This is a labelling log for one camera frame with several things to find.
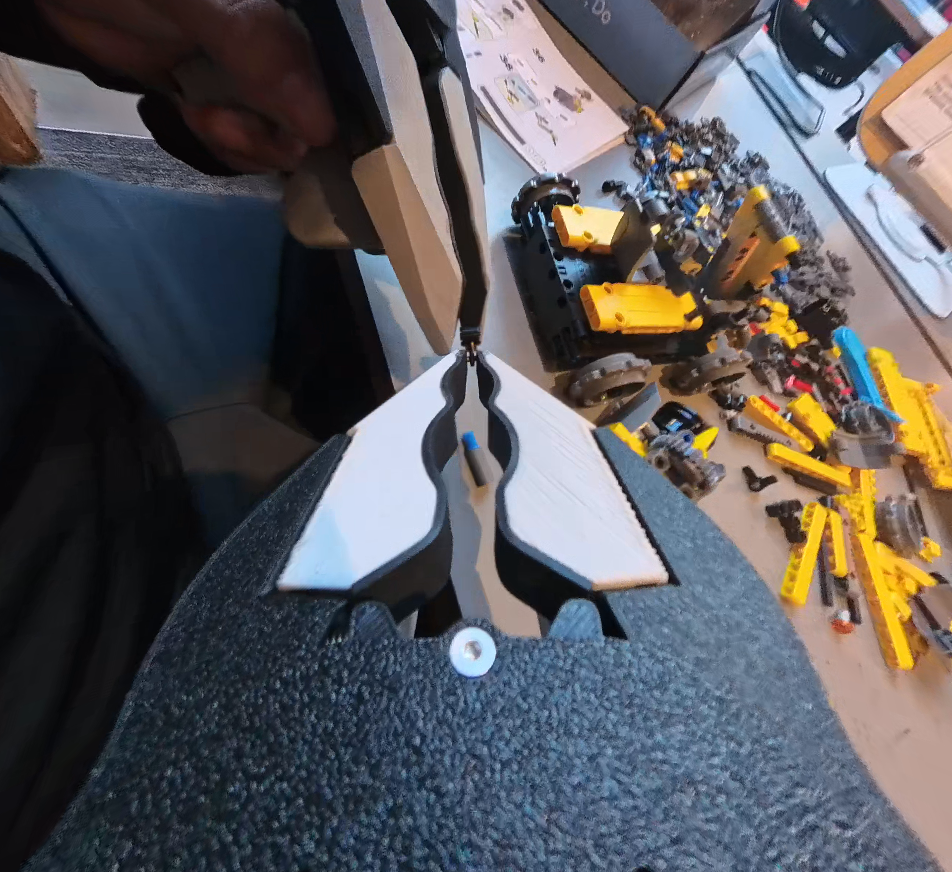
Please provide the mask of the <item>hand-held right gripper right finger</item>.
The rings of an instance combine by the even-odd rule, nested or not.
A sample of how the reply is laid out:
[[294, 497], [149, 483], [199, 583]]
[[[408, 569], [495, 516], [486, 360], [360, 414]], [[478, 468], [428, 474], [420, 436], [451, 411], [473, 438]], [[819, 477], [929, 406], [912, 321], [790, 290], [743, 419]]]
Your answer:
[[496, 490], [495, 562], [516, 597], [601, 597], [666, 585], [667, 568], [595, 427], [491, 353], [477, 377]]

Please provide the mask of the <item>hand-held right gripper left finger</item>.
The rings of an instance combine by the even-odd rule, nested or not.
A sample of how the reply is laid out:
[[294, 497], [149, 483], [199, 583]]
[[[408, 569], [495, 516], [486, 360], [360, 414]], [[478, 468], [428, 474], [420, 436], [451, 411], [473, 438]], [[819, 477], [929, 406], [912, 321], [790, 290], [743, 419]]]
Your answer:
[[277, 576], [280, 592], [420, 608], [449, 580], [443, 469], [466, 399], [464, 353], [441, 359], [351, 427]]

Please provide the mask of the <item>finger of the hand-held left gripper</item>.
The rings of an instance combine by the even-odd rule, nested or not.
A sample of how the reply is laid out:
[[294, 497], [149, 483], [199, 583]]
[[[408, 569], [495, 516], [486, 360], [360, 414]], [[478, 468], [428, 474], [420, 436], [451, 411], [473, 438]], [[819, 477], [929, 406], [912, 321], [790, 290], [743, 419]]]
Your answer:
[[436, 137], [411, 47], [385, 0], [360, 0], [392, 132], [354, 160], [353, 180], [427, 342], [453, 347], [462, 273], [439, 183]]
[[459, 308], [463, 346], [481, 346], [490, 285], [489, 236], [479, 130], [470, 120], [463, 82], [439, 73], [439, 183], [462, 273]]

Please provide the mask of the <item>person's left hand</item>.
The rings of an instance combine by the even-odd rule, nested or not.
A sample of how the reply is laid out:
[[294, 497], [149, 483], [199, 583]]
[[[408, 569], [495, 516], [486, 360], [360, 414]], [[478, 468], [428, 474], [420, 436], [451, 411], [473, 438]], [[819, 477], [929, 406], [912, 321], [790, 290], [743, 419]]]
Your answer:
[[335, 138], [313, 46], [276, 0], [2, 0], [2, 52], [137, 96], [202, 174], [290, 173]]

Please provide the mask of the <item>white instruction booklet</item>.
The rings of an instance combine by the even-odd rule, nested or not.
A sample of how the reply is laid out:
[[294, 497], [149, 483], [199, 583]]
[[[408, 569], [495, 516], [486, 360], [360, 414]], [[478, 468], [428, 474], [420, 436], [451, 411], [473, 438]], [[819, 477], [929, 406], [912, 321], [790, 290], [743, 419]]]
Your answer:
[[455, 0], [470, 86], [490, 124], [539, 174], [571, 172], [623, 143], [527, 0]]

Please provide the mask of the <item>small gear wheel assembly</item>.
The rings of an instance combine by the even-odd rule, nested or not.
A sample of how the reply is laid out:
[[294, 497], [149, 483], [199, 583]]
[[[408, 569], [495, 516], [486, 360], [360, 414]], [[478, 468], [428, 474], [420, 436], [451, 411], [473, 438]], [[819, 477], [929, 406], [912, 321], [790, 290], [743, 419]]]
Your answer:
[[631, 413], [607, 429], [692, 501], [724, 478], [724, 466], [710, 458], [720, 426], [709, 426], [681, 402], [665, 402], [649, 418]]

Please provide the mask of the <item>black triple connector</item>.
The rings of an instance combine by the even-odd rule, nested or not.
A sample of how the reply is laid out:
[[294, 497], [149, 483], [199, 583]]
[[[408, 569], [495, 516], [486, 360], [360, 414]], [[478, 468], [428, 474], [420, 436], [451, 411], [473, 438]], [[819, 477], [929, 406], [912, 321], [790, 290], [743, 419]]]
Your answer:
[[803, 504], [797, 499], [787, 499], [769, 504], [765, 508], [768, 518], [779, 523], [789, 545], [802, 545], [806, 541], [803, 529]]

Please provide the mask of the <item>black yellow toy vehicle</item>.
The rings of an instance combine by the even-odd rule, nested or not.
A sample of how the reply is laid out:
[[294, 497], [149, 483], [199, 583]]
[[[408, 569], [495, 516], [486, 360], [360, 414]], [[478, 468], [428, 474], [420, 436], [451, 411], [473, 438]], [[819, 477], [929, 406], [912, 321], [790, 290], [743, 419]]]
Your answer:
[[771, 320], [768, 288], [801, 248], [776, 193], [694, 173], [672, 184], [618, 210], [583, 205], [575, 180], [545, 174], [512, 201], [522, 301], [579, 405], [636, 390], [654, 365], [675, 365], [682, 392], [733, 382]]

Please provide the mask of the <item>grey curved panel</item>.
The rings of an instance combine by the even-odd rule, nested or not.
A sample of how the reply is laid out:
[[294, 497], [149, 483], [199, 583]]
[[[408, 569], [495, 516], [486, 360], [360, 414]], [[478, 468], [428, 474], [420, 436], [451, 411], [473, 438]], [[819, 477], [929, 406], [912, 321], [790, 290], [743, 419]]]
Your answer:
[[840, 464], [855, 469], [888, 468], [906, 454], [895, 427], [885, 409], [852, 402], [842, 409], [839, 426], [829, 436], [828, 450]]

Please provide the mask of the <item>pile of yellow beams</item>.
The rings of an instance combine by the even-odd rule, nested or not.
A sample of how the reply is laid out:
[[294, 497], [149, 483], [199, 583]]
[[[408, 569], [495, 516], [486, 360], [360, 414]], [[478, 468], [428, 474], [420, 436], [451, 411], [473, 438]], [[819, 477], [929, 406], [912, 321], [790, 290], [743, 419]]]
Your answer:
[[864, 347], [887, 406], [905, 420], [895, 431], [906, 454], [890, 467], [855, 469], [828, 450], [842, 409], [859, 401], [832, 339], [818, 352], [806, 346], [769, 351], [779, 357], [779, 369], [792, 370], [779, 380], [785, 405], [752, 395], [730, 405], [725, 417], [731, 430], [763, 445], [769, 463], [816, 496], [801, 501], [806, 541], [787, 543], [781, 601], [803, 606], [817, 582], [829, 616], [847, 608], [856, 628], [869, 620], [886, 664], [910, 671], [930, 649], [950, 659], [950, 577], [933, 569], [944, 552], [930, 537], [923, 510], [922, 550], [903, 557], [878, 538], [875, 506], [887, 495], [912, 493], [922, 509], [913, 491], [881, 494], [879, 488], [884, 473], [908, 465], [927, 487], [950, 492], [950, 422], [936, 405], [938, 386], [908, 377], [891, 351]]

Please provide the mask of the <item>blue curved panel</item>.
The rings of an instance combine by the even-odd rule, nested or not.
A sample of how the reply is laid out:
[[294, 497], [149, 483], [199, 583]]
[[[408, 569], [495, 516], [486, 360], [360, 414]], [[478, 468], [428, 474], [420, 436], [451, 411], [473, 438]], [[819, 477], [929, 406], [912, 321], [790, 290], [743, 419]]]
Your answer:
[[887, 406], [860, 336], [850, 326], [839, 326], [832, 332], [831, 338], [834, 346], [839, 349], [840, 361], [859, 402], [880, 410], [893, 424], [904, 424], [905, 420]]

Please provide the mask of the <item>grey toy wheel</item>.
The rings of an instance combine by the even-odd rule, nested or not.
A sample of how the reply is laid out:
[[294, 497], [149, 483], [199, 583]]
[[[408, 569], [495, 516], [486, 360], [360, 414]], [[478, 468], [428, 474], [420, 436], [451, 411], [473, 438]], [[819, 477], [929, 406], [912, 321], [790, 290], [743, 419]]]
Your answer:
[[914, 557], [922, 550], [926, 529], [922, 509], [915, 494], [887, 495], [876, 502], [878, 538], [903, 557]]

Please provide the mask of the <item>white object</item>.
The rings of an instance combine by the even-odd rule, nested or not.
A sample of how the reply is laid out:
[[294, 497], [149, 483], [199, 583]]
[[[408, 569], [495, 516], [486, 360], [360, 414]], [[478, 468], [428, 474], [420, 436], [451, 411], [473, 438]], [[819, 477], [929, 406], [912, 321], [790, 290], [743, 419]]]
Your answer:
[[951, 314], [951, 252], [887, 179], [851, 161], [823, 172], [831, 195], [919, 303], [938, 319]]

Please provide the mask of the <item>tan tray with papers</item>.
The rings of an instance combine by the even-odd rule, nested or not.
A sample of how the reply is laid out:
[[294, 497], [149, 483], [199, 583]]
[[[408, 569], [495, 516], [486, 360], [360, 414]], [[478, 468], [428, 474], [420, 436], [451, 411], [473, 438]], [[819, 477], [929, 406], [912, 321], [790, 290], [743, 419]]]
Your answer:
[[863, 108], [858, 125], [866, 164], [883, 173], [898, 152], [930, 145], [950, 130], [951, 29], [890, 75]]

